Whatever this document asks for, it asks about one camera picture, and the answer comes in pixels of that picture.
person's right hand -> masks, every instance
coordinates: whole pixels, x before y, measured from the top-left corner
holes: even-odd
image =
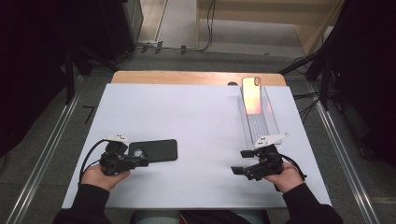
[[[87,169],[84,176],[81,179],[81,184],[89,184],[110,191],[121,180],[128,177],[131,171],[124,171],[116,175],[105,175],[101,170],[102,166],[100,164],[91,166]]]
[[[268,175],[263,178],[274,183],[282,193],[304,183],[297,168],[287,162],[283,162],[283,171],[280,175]]]

white table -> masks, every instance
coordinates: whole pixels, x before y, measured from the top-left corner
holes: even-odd
[[[281,133],[278,147],[299,163],[321,203],[331,204],[312,148],[288,87],[266,87]],[[237,104],[240,89],[220,85],[108,84],[64,199],[69,208],[78,189],[79,169],[90,148],[107,135],[131,141],[176,139],[176,161],[137,167],[110,194],[107,207],[133,209],[264,209],[286,207],[267,181],[234,175],[231,166],[249,166]],[[100,145],[87,164],[98,160]]]

phone case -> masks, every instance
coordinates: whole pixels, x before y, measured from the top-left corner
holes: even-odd
[[[132,142],[129,145],[128,155],[133,156],[139,148],[143,151],[143,156],[149,159],[149,162],[175,161],[177,159],[177,141],[175,139]]]

phone screen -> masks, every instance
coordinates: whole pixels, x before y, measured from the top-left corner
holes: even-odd
[[[259,77],[242,78],[242,96],[247,114],[262,112],[262,88]]]

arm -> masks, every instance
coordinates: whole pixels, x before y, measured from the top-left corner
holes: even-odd
[[[343,223],[343,219],[331,206],[318,202],[315,195],[300,178],[297,169],[291,164],[284,162],[283,172],[280,175],[268,175],[264,179],[277,185],[279,190],[284,193],[283,199],[290,213],[288,224]]]
[[[100,165],[88,168],[81,179],[72,207],[59,211],[53,223],[111,223],[104,213],[110,190],[130,173],[125,171],[108,176],[102,173]]]

